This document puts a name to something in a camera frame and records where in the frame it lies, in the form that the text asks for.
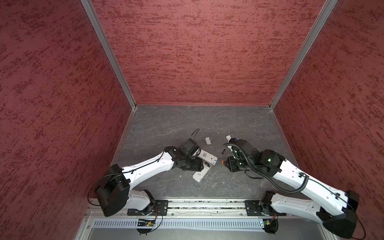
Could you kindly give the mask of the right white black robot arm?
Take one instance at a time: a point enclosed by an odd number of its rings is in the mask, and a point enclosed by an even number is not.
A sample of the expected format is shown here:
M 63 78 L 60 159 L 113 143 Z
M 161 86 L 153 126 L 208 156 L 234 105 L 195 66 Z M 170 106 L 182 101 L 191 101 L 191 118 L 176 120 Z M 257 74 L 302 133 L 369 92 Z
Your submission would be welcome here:
M 232 156 L 223 164 L 230 172 L 253 172 L 280 192 L 266 191 L 255 208 L 265 216 L 294 215 L 322 224 L 332 234 L 353 239 L 360 196 L 333 188 L 300 170 L 272 150 L 258 151 L 249 142 L 232 138 L 226 147 Z

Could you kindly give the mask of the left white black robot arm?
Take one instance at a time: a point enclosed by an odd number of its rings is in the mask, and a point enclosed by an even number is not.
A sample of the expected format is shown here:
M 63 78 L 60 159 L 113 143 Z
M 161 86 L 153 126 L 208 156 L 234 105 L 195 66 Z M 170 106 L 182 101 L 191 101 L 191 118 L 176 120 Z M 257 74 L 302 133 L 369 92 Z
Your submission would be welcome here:
M 136 191 L 135 187 L 174 168 L 201 172 L 206 156 L 207 153 L 189 138 L 180 147 L 165 147 L 157 156 L 139 164 L 128 167 L 112 165 L 93 186 L 98 203 L 90 205 L 100 207 L 105 217 L 111 217 L 124 208 L 150 215 L 155 212 L 156 200 L 148 190 Z

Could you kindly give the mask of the white AC remote control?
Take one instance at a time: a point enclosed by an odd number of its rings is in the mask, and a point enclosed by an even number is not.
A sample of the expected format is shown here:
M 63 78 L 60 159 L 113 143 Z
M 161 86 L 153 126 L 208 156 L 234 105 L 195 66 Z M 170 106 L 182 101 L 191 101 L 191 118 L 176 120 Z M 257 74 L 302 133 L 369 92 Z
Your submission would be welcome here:
M 211 165 L 215 165 L 217 163 L 217 160 L 218 160 L 218 157 L 208 153 L 207 151 L 205 150 L 201 150 L 198 157 L 208 163 L 210 163 Z

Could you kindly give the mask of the grey remote battery cover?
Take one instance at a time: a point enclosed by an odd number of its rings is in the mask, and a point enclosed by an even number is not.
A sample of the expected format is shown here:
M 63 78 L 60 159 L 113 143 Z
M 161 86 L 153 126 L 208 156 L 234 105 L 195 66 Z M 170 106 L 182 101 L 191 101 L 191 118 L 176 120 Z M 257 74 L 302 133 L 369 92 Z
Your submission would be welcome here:
M 206 141 L 207 145 L 211 145 L 212 144 L 211 139 L 209 137 L 205 138 L 205 141 Z

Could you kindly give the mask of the grey remote control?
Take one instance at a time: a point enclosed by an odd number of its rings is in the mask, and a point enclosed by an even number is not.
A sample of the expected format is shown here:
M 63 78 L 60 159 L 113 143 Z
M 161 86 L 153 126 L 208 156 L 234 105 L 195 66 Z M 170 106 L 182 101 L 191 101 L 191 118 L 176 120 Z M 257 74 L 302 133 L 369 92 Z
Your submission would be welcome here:
M 207 162 L 207 161 L 203 161 L 203 169 L 200 171 L 200 172 L 195 172 L 193 174 L 193 179 L 200 183 L 203 179 L 203 177 L 207 174 L 207 172 L 211 169 L 212 167 L 212 164 Z

